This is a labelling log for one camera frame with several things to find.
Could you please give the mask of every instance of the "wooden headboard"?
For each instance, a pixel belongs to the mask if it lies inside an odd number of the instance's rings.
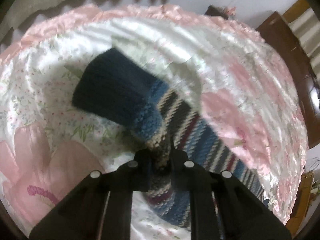
[[[307,127],[309,148],[313,148],[320,143],[320,86],[310,60],[278,12],[265,20],[257,31],[280,54],[289,68]]]

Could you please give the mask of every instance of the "bedspread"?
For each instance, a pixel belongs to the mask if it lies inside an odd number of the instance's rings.
[[[28,235],[90,171],[113,171],[140,147],[123,127],[71,106],[87,64],[111,47],[198,109],[257,170],[270,210],[286,223],[307,132],[289,71],[259,33],[172,5],[84,6],[32,26],[0,55],[0,197],[22,231]],[[168,237],[190,235],[157,218],[136,193],[132,239]]]

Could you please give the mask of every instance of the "knitted sock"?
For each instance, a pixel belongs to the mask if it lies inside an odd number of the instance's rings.
[[[188,228],[188,193],[170,184],[170,138],[177,149],[211,172],[234,167],[234,175],[256,196],[263,194],[257,175],[217,137],[204,119],[162,82],[139,68],[118,50],[95,58],[76,87],[73,104],[134,131],[151,150],[154,165],[148,203],[162,219]]]

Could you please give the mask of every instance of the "silver screw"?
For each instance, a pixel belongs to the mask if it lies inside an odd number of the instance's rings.
[[[93,178],[93,179],[96,179],[96,178],[100,177],[100,175],[101,175],[100,171],[92,171],[90,173],[90,177]]]
[[[136,167],[138,167],[138,162],[137,161],[129,161],[128,166],[130,168],[136,168]]]
[[[195,166],[195,164],[192,161],[186,161],[184,163],[184,166],[187,168],[192,168],[193,166]]]
[[[230,179],[232,177],[232,173],[230,171],[223,171],[222,176],[226,179]]]

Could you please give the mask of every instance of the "red stripe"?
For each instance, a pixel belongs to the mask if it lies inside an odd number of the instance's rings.
[[[190,133],[192,132],[194,126],[196,125],[197,121],[199,119],[199,114],[196,114],[193,119],[191,120],[190,124],[188,125],[182,139],[180,140],[180,143],[178,145],[179,150],[183,150],[184,146],[186,145],[186,142],[189,138]]]
[[[172,188],[169,188],[169,190],[160,195],[160,196],[156,196],[156,197],[149,197],[148,198],[148,202],[151,204],[151,205],[157,205],[165,200],[167,200],[169,197],[171,197],[172,195]]]
[[[235,155],[233,154],[233,155],[231,156],[231,158],[230,158],[229,163],[228,163],[227,171],[231,171],[231,168],[232,168],[233,163],[235,162],[235,159],[236,159],[236,157],[235,157]]]

